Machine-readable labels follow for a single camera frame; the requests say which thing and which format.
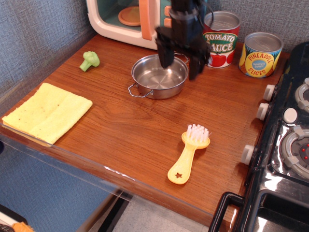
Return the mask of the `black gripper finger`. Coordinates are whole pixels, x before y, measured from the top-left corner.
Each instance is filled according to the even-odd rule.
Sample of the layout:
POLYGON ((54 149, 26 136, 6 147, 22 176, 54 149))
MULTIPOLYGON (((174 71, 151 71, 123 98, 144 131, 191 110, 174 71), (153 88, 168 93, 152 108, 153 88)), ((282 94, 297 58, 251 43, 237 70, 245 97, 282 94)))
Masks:
POLYGON ((165 69, 174 61, 174 51, 169 43, 156 39, 157 51, 161 66, 165 69))
POLYGON ((203 72, 204 66, 208 65, 211 55, 211 49, 205 47, 191 52, 189 63, 189 80, 195 80, 203 72))

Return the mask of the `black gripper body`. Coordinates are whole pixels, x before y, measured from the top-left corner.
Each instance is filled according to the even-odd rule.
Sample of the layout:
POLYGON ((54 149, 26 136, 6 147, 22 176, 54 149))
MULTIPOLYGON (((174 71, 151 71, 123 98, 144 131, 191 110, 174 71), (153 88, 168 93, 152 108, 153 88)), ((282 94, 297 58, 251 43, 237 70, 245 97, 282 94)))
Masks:
POLYGON ((207 9, 210 9, 210 6, 206 0, 172 0, 171 9, 168 10, 171 26, 155 28, 158 51, 210 51, 210 46, 203 38, 207 9))

